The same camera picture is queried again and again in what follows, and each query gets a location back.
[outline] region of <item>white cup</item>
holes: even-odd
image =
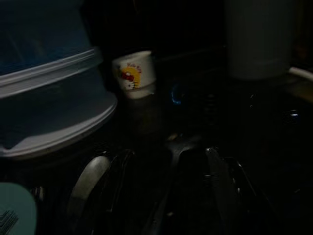
[[[119,57],[112,61],[115,78],[125,95],[138,99],[156,90],[156,75],[151,58],[151,51],[140,51]]]

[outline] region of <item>cup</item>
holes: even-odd
[[[151,51],[140,51],[112,61],[115,78],[126,97],[139,99],[156,90],[156,75]]]

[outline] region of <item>dark countertop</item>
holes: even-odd
[[[137,158],[132,166],[138,170],[137,179],[144,186],[154,184],[157,190],[156,185],[162,181],[162,172],[168,165],[166,138],[172,133],[200,134],[208,147],[218,147],[222,156],[232,156],[241,162],[252,181],[272,202],[286,230],[299,233],[299,228],[309,228],[313,220],[310,210],[313,112],[310,103],[290,94],[290,87],[306,82],[291,75],[243,82],[228,78],[224,67],[200,71],[195,64],[191,70],[177,72],[167,72],[166,66],[157,68],[156,94],[140,100],[126,100],[115,90],[119,98],[116,113],[103,128],[84,140],[88,147],[81,151],[97,154],[97,150],[90,150],[95,142],[102,147],[110,143],[116,149],[134,149]],[[114,84],[109,84],[109,89],[112,88]],[[81,148],[81,143],[70,149]],[[62,162],[66,154],[59,155]],[[69,161],[60,170],[62,174],[52,175],[60,182],[66,179],[72,184],[76,174],[72,170],[79,172],[86,161],[76,161],[77,167]],[[23,182],[25,174],[30,173],[30,168],[24,167],[30,162],[13,167],[17,181]],[[41,163],[35,160],[32,164]],[[1,166],[3,175],[10,172],[10,167]],[[45,177],[38,175],[46,175],[48,168],[49,164],[38,170],[36,176],[30,174],[34,183],[29,186],[40,184]],[[47,180],[52,181],[53,177],[50,175]]]

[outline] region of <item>yellow circle print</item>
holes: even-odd
[[[132,88],[138,88],[140,85],[140,73],[134,67],[125,67],[122,69],[122,78],[132,84]]]

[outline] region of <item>container lid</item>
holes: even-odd
[[[0,76],[0,98],[20,94],[86,71],[102,62],[93,48],[64,59]]]
[[[32,126],[30,136],[11,149],[0,146],[0,158],[24,160],[44,156],[75,143],[107,121],[116,106],[115,95],[105,92],[105,95],[96,95],[70,110],[48,109],[29,120],[28,125]]]
[[[36,202],[20,185],[0,183],[0,234],[35,234]]]

